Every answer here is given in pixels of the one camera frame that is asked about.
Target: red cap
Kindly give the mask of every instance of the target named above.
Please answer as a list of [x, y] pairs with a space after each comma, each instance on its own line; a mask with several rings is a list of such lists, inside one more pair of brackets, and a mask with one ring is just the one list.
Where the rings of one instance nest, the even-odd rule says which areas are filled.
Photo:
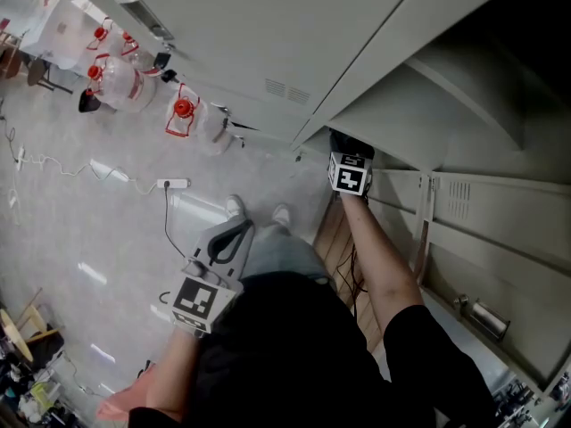
[[182, 119], [189, 118], [193, 108], [194, 106], [186, 98], [175, 101], [175, 113]]
[[91, 79], [99, 79], [101, 77], [102, 73], [103, 73], [103, 69], [101, 67], [98, 67], [97, 65], [91, 65], [89, 67], [89, 70], [87, 70], [87, 75]]
[[93, 34], [95, 35], [95, 38], [99, 39], [105, 35], [105, 29], [103, 27], [97, 27]]

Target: water bottle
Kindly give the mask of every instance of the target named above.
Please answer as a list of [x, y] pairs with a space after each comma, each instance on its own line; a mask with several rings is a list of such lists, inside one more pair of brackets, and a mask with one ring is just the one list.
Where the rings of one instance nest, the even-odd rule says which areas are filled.
[[95, 29], [93, 36], [94, 38], [83, 50], [78, 62], [70, 68], [71, 71], [82, 76], [87, 74], [87, 70], [93, 65], [98, 55], [109, 54], [111, 57], [120, 57], [123, 51], [121, 30], [108, 17], [103, 20], [101, 26]]
[[139, 43], [127, 32], [123, 32], [125, 44], [121, 57], [133, 65], [135, 70], [147, 76], [159, 76], [161, 70], [154, 66], [154, 55], [139, 46]]
[[100, 54], [89, 67], [90, 94], [113, 108], [128, 112], [141, 111], [154, 97], [156, 83], [131, 65], [109, 54]]
[[199, 148], [207, 155], [221, 154], [232, 142], [226, 131], [227, 116], [215, 106], [209, 106], [185, 83], [180, 83], [167, 107], [167, 126], [170, 135], [195, 135]]

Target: white cable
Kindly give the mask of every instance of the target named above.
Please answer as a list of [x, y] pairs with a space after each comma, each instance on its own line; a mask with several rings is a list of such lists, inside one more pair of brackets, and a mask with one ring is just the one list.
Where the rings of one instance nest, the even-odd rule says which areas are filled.
[[110, 169], [109, 172], [104, 176], [104, 177], [99, 177], [99, 175], [97, 174], [97, 172], [94, 170], [93, 165], [91, 164], [91, 162], [86, 163], [85, 165], [83, 165], [80, 169], [78, 169], [75, 173], [70, 173], [67, 171], [63, 170], [63, 165], [60, 163], [59, 160], [55, 159], [54, 157], [50, 157], [48, 155], [44, 155], [43, 153], [39, 154], [39, 156], [37, 157], [37, 160], [34, 160], [34, 156], [30, 155], [29, 159], [21, 159], [22, 163], [33, 163], [35, 165], [39, 165], [40, 169], [44, 170], [44, 164], [46, 163], [46, 161], [53, 161], [55, 162], [57, 165], [59, 165], [60, 167], [60, 174], [64, 175], [64, 176], [71, 176], [71, 177], [75, 177], [77, 176], [79, 173], [81, 173], [81, 171], [83, 171], [84, 169], [86, 169], [87, 167], [89, 167], [91, 169], [91, 172], [93, 173], [93, 175], [95, 176], [95, 178], [98, 181], [104, 181], [105, 179], [107, 179], [111, 174], [113, 174], [114, 172], [119, 173], [122, 177], [124, 177], [127, 181], [132, 182], [135, 184], [135, 188], [136, 190], [142, 194], [142, 195], [148, 195], [150, 192], [152, 192], [154, 190], [154, 188], [157, 186], [157, 183], [155, 182], [153, 185], [151, 185], [151, 188], [149, 188], [149, 190], [147, 191], [142, 191], [137, 183], [137, 178], [131, 178], [129, 177], [129, 175], [125, 172], [125, 170], [121, 167], [115, 167], [114, 169]]
[[16, 165], [14, 164], [14, 171], [12, 173], [12, 188], [8, 191], [8, 204], [12, 203], [12, 199], [15, 200], [15, 202], [10, 206], [11, 208], [16, 207], [17, 211], [14, 210], [13, 211], [13, 215], [14, 215], [14, 224], [16, 226], [20, 226], [20, 219], [19, 217], [21, 217], [21, 209], [20, 209], [20, 196], [18, 196], [18, 191], [16, 190]]

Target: power strip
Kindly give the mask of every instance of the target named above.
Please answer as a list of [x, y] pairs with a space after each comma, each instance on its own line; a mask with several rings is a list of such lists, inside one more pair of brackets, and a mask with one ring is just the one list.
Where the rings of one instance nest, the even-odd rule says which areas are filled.
[[24, 146], [20, 146], [20, 150], [18, 151], [18, 161], [16, 162], [16, 169], [18, 171], [21, 170], [21, 161], [24, 159]]
[[166, 183], [169, 189], [187, 189], [190, 179], [157, 179], [157, 188], [164, 189]]

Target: locker vent slot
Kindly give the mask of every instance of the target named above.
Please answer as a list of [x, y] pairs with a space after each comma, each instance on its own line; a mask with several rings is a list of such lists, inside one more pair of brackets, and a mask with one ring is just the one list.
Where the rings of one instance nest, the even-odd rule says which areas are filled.
[[448, 190], [448, 214], [452, 218], [468, 219], [470, 183], [452, 181]]
[[307, 92], [303, 92], [300, 89], [296, 89], [295, 87], [290, 87], [287, 90], [287, 99], [299, 104], [306, 104], [307, 101], [310, 99], [310, 95]]
[[266, 79], [266, 92], [277, 96], [286, 96], [286, 85], [281, 82]]

